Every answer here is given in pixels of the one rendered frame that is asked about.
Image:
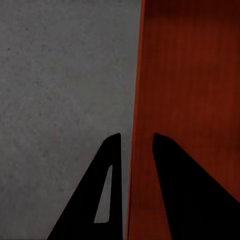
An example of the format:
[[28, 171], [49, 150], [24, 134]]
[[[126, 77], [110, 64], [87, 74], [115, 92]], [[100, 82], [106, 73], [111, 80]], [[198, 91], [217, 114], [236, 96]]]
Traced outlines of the storage box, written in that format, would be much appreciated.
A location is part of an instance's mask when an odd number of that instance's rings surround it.
[[125, 240], [172, 240], [154, 133], [240, 203], [240, 0], [141, 0]]

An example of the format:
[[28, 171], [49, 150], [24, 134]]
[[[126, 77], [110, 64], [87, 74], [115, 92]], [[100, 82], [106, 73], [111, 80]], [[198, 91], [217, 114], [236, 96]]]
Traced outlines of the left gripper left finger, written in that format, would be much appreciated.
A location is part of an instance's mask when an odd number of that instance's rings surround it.
[[[94, 223], [111, 165], [109, 221]], [[103, 141], [47, 240], [123, 240], [120, 133]]]

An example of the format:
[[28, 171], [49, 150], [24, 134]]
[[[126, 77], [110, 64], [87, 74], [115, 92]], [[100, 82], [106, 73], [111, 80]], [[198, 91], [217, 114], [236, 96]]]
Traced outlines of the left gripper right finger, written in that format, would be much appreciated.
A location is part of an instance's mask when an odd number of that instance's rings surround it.
[[173, 139], [153, 135], [172, 240], [240, 240], [240, 203]]

